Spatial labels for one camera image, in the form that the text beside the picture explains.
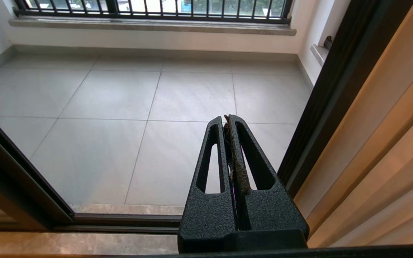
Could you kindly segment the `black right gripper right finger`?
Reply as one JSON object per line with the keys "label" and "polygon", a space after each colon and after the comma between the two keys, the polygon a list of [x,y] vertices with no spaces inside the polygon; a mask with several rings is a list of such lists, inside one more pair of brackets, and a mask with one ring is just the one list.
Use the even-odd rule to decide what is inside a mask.
{"label": "black right gripper right finger", "polygon": [[254,134],[236,115],[228,116],[228,146],[239,230],[308,231]]}

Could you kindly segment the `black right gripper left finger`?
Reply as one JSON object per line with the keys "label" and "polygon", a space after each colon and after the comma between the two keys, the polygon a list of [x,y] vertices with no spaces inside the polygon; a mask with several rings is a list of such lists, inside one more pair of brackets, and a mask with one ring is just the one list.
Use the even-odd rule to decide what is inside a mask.
{"label": "black right gripper left finger", "polygon": [[[206,193],[213,147],[217,148],[219,193]],[[211,120],[206,129],[185,204],[180,231],[235,231],[236,218],[229,179],[222,118]]]}

